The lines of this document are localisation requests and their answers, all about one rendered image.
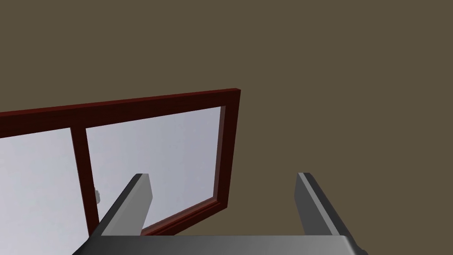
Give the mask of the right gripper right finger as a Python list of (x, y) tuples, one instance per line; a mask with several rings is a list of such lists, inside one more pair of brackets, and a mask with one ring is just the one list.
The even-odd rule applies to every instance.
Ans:
[(349, 231), (310, 173), (298, 173), (294, 193), (306, 235), (349, 236)]

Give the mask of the dark red framed window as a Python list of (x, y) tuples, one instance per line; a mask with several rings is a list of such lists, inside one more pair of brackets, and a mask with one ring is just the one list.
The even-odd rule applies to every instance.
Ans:
[(0, 112), (0, 255), (82, 255), (136, 174), (153, 199), (140, 236), (227, 207), (241, 91)]

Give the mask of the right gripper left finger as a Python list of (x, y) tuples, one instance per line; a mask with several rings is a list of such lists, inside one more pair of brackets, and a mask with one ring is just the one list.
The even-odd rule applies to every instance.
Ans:
[(152, 199), (149, 175), (134, 175), (91, 236), (141, 235)]

